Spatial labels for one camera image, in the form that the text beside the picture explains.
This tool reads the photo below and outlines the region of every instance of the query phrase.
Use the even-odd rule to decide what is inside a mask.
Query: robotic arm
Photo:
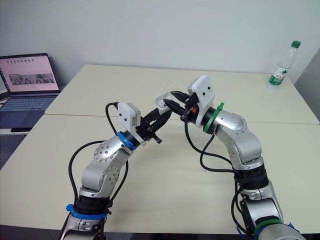
[[[156,131],[170,118],[171,110],[159,106],[145,117],[131,103],[117,103],[118,118],[126,128],[114,137],[103,141],[94,151],[91,163],[82,173],[82,186],[74,204],[67,206],[70,212],[61,231],[61,240],[104,239],[103,225],[111,214],[111,194],[119,173],[134,150],[152,138],[161,143]]]
[[[236,170],[234,180],[240,185],[240,207],[247,236],[255,234],[259,240],[304,240],[298,231],[283,224],[274,188],[267,177],[260,141],[249,131],[245,119],[224,111],[223,103],[217,109],[212,107],[215,93],[207,75],[196,79],[188,93],[171,92],[185,108],[170,99],[164,102],[182,121],[216,135],[227,148],[232,168]]]

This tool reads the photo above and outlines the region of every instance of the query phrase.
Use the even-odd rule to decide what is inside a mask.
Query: water bottle
[[[282,55],[279,62],[277,63],[275,71],[269,78],[269,82],[267,83],[268,89],[276,90],[279,88],[279,85],[285,79],[288,71],[297,58],[298,48],[300,44],[301,42],[299,41],[293,41],[289,50],[284,55]]]

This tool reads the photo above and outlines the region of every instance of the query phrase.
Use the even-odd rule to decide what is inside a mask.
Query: green ring
[[[223,109],[224,105],[225,105],[225,104],[224,104],[223,102],[221,102],[220,105],[218,106],[218,108],[212,113],[209,121],[206,123],[206,125],[205,125],[204,128],[203,128],[203,131],[204,131],[205,133],[208,133],[208,130],[209,130],[211,124],[212,124],[213,121],[216,119],[216,117],[218,116],[218,114],[220,113],[220,111]]]
[[[265,220],[263,222],[260,222],[256,227],[255,227],[255,230],[254,230],[254,233],[256,233],[259,228],[265,226],[265,225],[269,225],[269,224],[282,224],[282,221],[279,220],[279,219],[269,219],[269,220]]]

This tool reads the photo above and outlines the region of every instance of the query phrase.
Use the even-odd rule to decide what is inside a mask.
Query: cable
[[[108,103],[106,106],[105,106],[105,115],[106,115],[106,118],[108,119],[109,121],[109,124],[110,124],[110,127],[112,128],[114,134],[117,134],[117,130],[115,129],[115,126],[114,124],[112,123],[111,121],[111,118],[110,118],[110,115],[109,115],[109,107],[110,106],[114,106],[116,109],[118,109],[118,103],[117,102],[110,102]]]
[[[205,170],[208,170],[208,171],[210,171],[210,172],[238,174],[238,171],[233,170],[233,169],[209,168],[209,167],[207,167],[207,166],[204,165],[204,163],[203,163],[204,153],[205,153],[207,147],[208,147],[209,144],[213,141],[214,138],[215,138],[215,135],[212,134],[211,138],[210,138],[209,141],[205,144],[203,150],[201,151],[201,154],[200,154],[200,165],[201,165],[201,167],[203,167]]]
[[[236,224],[236,226],[245,234],[247,234],[247,231],[240,225],[240,223],[237,221],[236,217],[235,217],[235,202],[238,199],[238,195],[240,194],[240,192],[242,191],[242,186],[239,187],[239,189],[236,191],[236,193],[234,194],[232,201],[231,201],[231,216],[232,219],[234,221],[234,223]]]
[[[234,182],[234,194],[237,193],[237,190],[238,190],[238,183],[235,181]],[[236,199],[236,201],[235,201],[235,206],[238,209],[239,213],[242,214],[241,208],[239,207],[238,199]]]
[[[73,189],[73,194],[74,194],[74,201],[73,201],[73,205],[76,204],[77,200],[78,200],[78,191],[77,191],[77,186],[76,186],[76,183],[75,183],[75,180],[74,180],[74,176],[72,174],[72,164],[75,160],[75,157],[77,156],[77,154],[84,148],[90,146],[90,145],[93,145],[93,144],[100,144],[104,142],[104,140],[100,140],[100,141],[92,141],[92,142],[89,142],[85,145],[82,145],[81,147],[79,147],[75,152],[74,154],[72,155],[72,157],[70,158],[70,161],[69,161],[69,165],[68,165],[68,173],[69,173],[69,178],[70,178],[70,182],[71,182],[71,186],[72,186],[72,189]]]
[[[126,180],[127,175],[128,175],[128,171],[129,171],[129,162],[126,161],[126,162],[125,162],[125,172],[124,172],[123,178],[122,178],[122,180],[121,180],[118,188],[115,190],[114,194],[113,194],[112,197],[110,198],[108,204],[106,205],[104,212],[106,212],[107,209],[110,207],[110,205],[112,204],[113,200],[116,198],[117,194],[119,193],[122,185],[125,183],[125,180]]]
[[[190,138],[190,135],[189,135],[189,130],[188,130],[188,110],[185,109],[184,111],[184,131],[185,131],[185,136],[186,136],[186,139],[188,140],[189,144],[191,145],[191,147],[196,150],[198,153],[200,154],[204,154],[204,155],[208,155],[208,156],[212,156],[212,157],[216,157],[216,158],[220,158],[220,159],[223,159],[225,160],[226,162],[228,162],[231,166],[232,166],[232,163],[229,159],[227,159],[226,157],[224,156],[221,156],[219,154],[215,154],[215,153],[210,153],[210,152],[203,152],[201,151],[200,149],[198,149],[194,143],[191,141],[191,138]]]
[[[105,221],[102,218],[100,220],[100,240],[104,240],[104,229],[105,229]]]
[[[69,219],[70,214],[71,214],[71,213],[69,212],[68,216],[66,216],[66,219],[64,220],[63,226],[62,226],[62,228],[61,228],[61,230],[60,230],[60,233],[59,233],[58,240],[60,240],[60,239],[62,238],[62,234],[64,234],[64,230],[65,230],[65,228],[66,228],[66,225],[67,225],[67,222],[68,222],[68,219]]]

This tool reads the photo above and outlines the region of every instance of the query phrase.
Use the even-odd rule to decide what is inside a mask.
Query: laptop
[[[60,93],[46,53],[0,56],[0,76],[9,95],[1,129],[32,128]]]

